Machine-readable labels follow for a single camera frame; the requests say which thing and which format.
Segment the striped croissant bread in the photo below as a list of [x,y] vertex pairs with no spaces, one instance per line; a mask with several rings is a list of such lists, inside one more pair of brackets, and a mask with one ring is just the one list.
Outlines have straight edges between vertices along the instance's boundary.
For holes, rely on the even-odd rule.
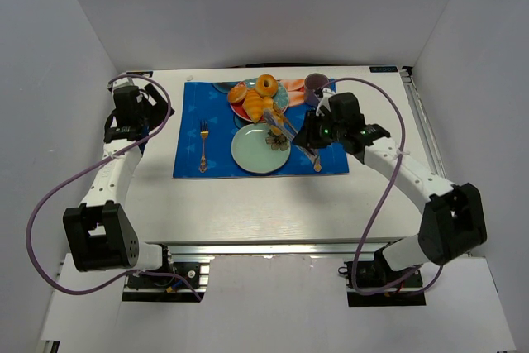
[[255,90],[248,90],[242,107],[248,118],[253,123],[259,122],[262,118],[263,106],[263,98]]

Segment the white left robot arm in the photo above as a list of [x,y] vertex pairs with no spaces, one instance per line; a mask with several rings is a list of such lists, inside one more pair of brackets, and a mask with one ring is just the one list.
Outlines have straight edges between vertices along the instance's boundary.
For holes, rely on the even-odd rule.
[[169,271],[166,246],[137,236],[124,204],[131,179],[145,152],[142,140],[174,110],[148,83],[123,83],[113,90],[115,108],[104,125],[103,157],[89,191],[63,224],[77,270],[135,269]]

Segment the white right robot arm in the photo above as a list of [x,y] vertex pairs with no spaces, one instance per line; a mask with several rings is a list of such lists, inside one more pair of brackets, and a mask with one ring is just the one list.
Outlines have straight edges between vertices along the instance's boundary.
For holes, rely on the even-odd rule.
[[354,94],[324,96],[316,109],[306,112],[299,130],[270,110],[264,112],[264,119],[303,150],[314,166],[320,164],[318,150],[339,144],[415,205],[422,216],[418,233],[374,254],[375,273],[383,281],[425,263],[445,265],[486,242],[479,190],[473,184],[458,185],[434,174],[406,154],[387,130],[365,122]]

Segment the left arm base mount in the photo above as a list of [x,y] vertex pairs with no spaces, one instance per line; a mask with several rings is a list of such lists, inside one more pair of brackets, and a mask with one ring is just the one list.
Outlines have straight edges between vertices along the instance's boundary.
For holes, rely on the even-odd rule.
[[122,301],[128,303],[198,303],[205,295],[210,255],[163,247],[163,264],[151,275],[127,276]]

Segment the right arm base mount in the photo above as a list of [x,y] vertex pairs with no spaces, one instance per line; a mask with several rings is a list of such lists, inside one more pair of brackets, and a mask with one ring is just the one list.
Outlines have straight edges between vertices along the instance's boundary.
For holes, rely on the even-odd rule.
[[382,292],[371,295],[359,294],[351,281],[353,262],[347,261],[337,270],[338,275],[346,281],[347,302],[350,308],[396,308],[425,306],[425,294],[422,275],[415,270],[407,279],[401,279],[406,271],[383,274],[376,270],[373,261],[360,261],[357,265],[356,283],[360,289],[373,292],[384,288]]

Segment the striped bread roll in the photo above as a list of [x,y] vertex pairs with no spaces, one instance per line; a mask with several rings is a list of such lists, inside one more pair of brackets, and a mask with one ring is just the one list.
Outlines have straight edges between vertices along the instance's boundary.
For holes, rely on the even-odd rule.
[[271,97],[263,98],[263,118],[270,125],[270,130],[274,136],[283,135],[284,127],[283,115],[278,112],[279,108]]

